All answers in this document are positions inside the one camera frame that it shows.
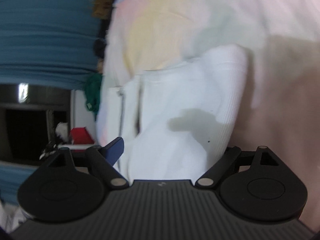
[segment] white wall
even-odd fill
[[[85,107],[86,98],[82,90],[71,91],[71,128],[86,127],[92,139],[97,142],[94,114]]]
[[[0,108],[0,158],[12,158],[5,122],[5,109]]]

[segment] red object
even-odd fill
[[[72,136],[73,144],[94,144],[94,140],[85,127],[73,128],[70,131],[70,135]]]

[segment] pink fabric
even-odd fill
[[[250,110],[250,80],[231,144],[243,150],[267,145],[303,181],[308,201],[300,220],[320,226],[320,70],[310,68],[288,84],[265,82],[268,92]]]

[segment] ribbed black surface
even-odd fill
[[[277,225],[241,220],[213,192],[184,180],[135,181],[111,192],[83,219],[60,225],[30,220],[11,235],[17,240],[307,240],[313,233],[297,220]]]

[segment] green cloth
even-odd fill
[[[97,117],[100,105],[100,88],[102,83],[102,74],[94,73],[89,76],[84,84],[84,93],[87,98],[86,107]]]

